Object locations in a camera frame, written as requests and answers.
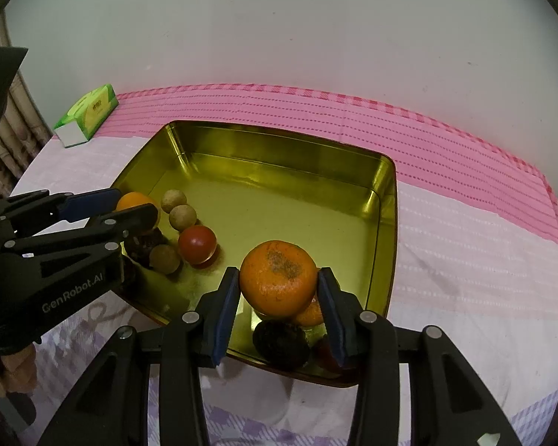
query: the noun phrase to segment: white tablecloth section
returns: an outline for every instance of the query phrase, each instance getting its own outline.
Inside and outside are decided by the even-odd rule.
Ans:
[[[14,194],[82,193],[108,187],[146,143],[97,136],[64,149],[52,139]],[[545,435],[558,398],[558,244],[498,214],[397,183],[399,243],[388,318],[398,326],[441,326],[479,373],[525,445]],[[52,227],[81,226],[60,223]],[[106,293],[43,336],[37,347],[37,419],[21,434],[34,445],[70,387],[122,324],[153,323]],[[402,368],[400,441],[409,441],[409,386]],[[159,444],[156,371],[149,444]],[[344,445],[356,388],[335,389],[224,359],[202,370],[211,442]]]

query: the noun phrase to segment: table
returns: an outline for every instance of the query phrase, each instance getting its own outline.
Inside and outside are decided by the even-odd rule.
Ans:
[[[64,149],[52,139],[15,193],[107,187],[174,119],[278,126],[383,152],[396,163],[399,200],[388,318],[411,329],[442,327],[523,443],[539,444],[558,400],[558,201],[536,168],[430,117],[342,94],[219,84],[118,98],[119,107],[87,144]],[[76,378],[126,323],[154,325],[107,293],[45,334],[33,394],[38,418],[21,435],[25,444],[37,441]],[[150,444],[159,441],[156,378],[154,371]],[[355,388],[307,384],[231,359],[201,371],[201,385],[212,442],[346,444]],[[409,385],[402,366],[400,442],[408,440]]]

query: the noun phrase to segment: tissue box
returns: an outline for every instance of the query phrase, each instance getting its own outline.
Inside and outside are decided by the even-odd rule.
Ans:
[[[110,84],[98,87],[82,96],[58,120],[54,132],[64,147],[83,144],[89,141],[117,105],[118,100]]]

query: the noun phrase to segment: brown curtain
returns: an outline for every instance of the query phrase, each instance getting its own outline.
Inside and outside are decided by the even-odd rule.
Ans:
[[[0,47],[9,47],[4,13],[0,15]],[[9,196],[16,182],[51,138],[18,72],[10,86],[0,120],[0,196]]]

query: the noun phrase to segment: metal tray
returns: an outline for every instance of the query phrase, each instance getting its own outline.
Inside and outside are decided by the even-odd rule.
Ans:
[[[165,277],[139,267],[138,283],[120,296],[159,323],[194,309],[217,288],[227,266],[239,268],[248,251],[269,239],[301,246],[317,266],[330,266],[363,306],[386,314],[397,245],[395,171],[386,156],[285,130],[181,121],[161,129],[113,185],[157,202],[170,188],[183,190],[221,247],[219,259],[204,270],[185,264]],[[159,229],[176,241],[165,213]],[[295,372],[275,370],[252,345],[259,321],[242,297],[230,357],[319,384],[356,382],[355,375],[331,374],[312,360]],[[312,345],[325,334],[324,325],[306,334]]]

